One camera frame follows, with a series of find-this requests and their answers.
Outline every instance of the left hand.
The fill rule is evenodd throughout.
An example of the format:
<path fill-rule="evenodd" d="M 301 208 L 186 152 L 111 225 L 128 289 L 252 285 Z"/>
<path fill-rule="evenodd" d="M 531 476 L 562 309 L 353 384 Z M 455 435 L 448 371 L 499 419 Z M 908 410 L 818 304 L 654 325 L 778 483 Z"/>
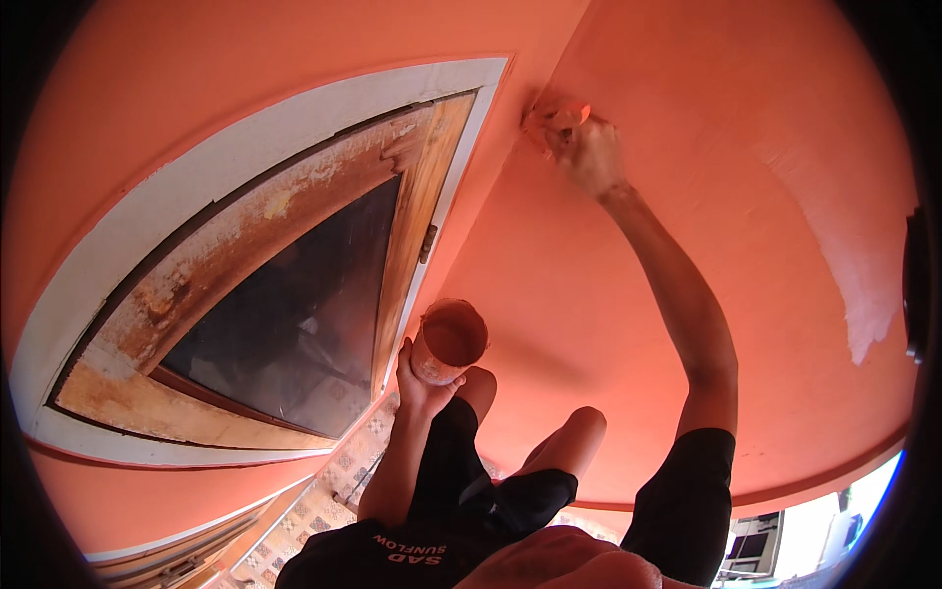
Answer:
<path fill-rule="evenodd" d="M 445 405 L 455 396 L 455 392 L 467 380 L 462 374 L 451 384 L 437 386 L 418 379 L 412 372 L 409 360 L 412 358 L 413 342 L 406 337 L 399 350 L 399 365 L 396 368 L 396 378 L 399 382 L 399 395 L 402 397 L 401 408 L 414 417 L 431 420 L 438 412 L 445 409 Z"/>

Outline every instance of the person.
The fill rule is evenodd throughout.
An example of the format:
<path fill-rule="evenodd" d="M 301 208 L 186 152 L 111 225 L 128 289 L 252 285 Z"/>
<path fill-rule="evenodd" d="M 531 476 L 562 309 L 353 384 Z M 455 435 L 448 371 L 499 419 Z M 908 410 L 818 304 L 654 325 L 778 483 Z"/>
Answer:
<path fill-rule="evenodd" d="M 617 130 L 590 116 L 545 137 L 568 178 L 618 224 L 641 260 L 690 392 L 664 463 L 638 491 L 620 546 L 544 526 L 573 501 L 605 434 L 577 409 L 516 473 L 491 483 L 474 436 L 496 393 L 470 368 L 448 386 L 418 381 L 407 338 L 398 358 L 401 406 L 366 487 L 359 521 L 311 537 L 278 589 L 384 587 L 709 586 L 723 558 L 738 405 L 738 362 L 723 311 L 680 246 L 627 181 Z"/>

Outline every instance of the door hinge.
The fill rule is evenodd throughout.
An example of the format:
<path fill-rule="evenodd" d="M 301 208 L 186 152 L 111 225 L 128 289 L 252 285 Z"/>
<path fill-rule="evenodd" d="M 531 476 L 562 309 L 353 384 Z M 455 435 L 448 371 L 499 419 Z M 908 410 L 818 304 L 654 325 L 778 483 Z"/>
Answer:
<path fill-rule="evenodd" d="M 435 225 L 429 225 L 429 228 L 425 232 L 425 239 L 422 240 L 422 249 L 418 251 L 418 263 L 426 264 L 429 262 L 429 254 L 431 253 L 431 245 L 435 242 L 435 236 L 438 234 L 438 227 Z"/>

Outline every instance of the black t-shirt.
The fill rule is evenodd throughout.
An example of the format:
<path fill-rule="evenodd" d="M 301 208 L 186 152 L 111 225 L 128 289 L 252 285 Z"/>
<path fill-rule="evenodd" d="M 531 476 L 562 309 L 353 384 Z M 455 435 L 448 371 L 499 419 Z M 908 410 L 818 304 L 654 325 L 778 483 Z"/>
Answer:
<path fill-rule="evenodd" d="M 277 587 L 452 587 L 520 539 L 472 521 L 406 522 L 387 530 L 368 519 L 308 538 Z"/>
<path fill-rule="evenodd" d="M 672 579 L 709 586 L 723 561 L 736 441 L 725 430 L 680 436 L 638 492 L 621 547 Z M 452 587 L 499 549 L 529 532 L 493 532 L 473 518 L 407 521 L 387 530 L 375 519 L 311 536 L 287 562 L 277 589 Z"/>

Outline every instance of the door frame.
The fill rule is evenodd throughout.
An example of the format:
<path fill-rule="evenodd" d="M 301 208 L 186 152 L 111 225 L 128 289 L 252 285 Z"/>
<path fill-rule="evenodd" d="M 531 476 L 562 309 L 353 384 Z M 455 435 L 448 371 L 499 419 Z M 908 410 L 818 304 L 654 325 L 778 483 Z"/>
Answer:
<path fill-rule="evenodd" d="M 151 466 L 251 464 L 332 451 L 333 446 L 232 450 L 129 436 L 64 415 L 46 402 L 66 360 L 111 291 L 204 207 L 353 124 L 409 104 L 476 90 L 432 213 L 432 224 L 441 226 L 506 63 L 503 57 L 431 63 L 302 92 L 220 130 L 130 190 L 70 252 L 27 320 L 10 371 L 24 433 L 70 453 Z M 396 341 L 405 330 L 425 269 L 418 265 L 409 281 Z M 383 384 L 389 368 L 387 362 Z"/>

